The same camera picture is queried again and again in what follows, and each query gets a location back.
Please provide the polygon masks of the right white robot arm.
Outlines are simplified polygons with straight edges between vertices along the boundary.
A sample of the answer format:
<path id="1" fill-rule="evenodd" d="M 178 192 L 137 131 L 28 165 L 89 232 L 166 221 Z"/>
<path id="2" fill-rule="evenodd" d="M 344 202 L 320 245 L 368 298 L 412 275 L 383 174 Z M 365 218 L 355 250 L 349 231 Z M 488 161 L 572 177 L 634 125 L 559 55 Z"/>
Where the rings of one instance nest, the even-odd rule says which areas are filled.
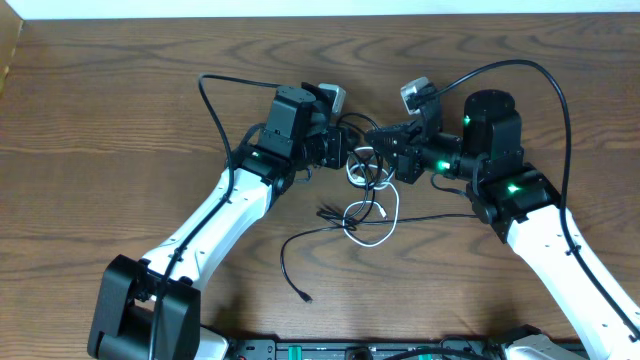
<path id="1" fill-rule="evenodd" d="M 561 194 L 521 146 L 513 97 L 481 90 L 464 104 L 463 133 L 442 129 L 441 105 L 420 93 L 416 119 L 371 130 L 366 141 L 414 183 L 425 171 L 463 180 L 471 207 L 551 293 L 592 359 L 636 359 L 639 308 L 590 249 Z"/>

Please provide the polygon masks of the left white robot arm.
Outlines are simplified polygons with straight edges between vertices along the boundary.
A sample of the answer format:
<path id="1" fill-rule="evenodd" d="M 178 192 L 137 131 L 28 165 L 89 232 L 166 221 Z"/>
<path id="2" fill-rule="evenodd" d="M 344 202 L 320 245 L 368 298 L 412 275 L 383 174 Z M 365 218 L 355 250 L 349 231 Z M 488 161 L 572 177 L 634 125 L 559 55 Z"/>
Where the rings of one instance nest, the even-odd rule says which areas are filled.
<path id="1" fill-rule="evenodd" d="M 345 91 L 334 84 L 276 88 L 267 120 L 230 152 L 218 184 L 168 239 L 103 273 L 87 352 L 95 359 L 222 359 L 229 340 L 204 327 L 201 298 L 237 240 L 312 166 L 340 169 L 347 132 L 332 124 Z"/>

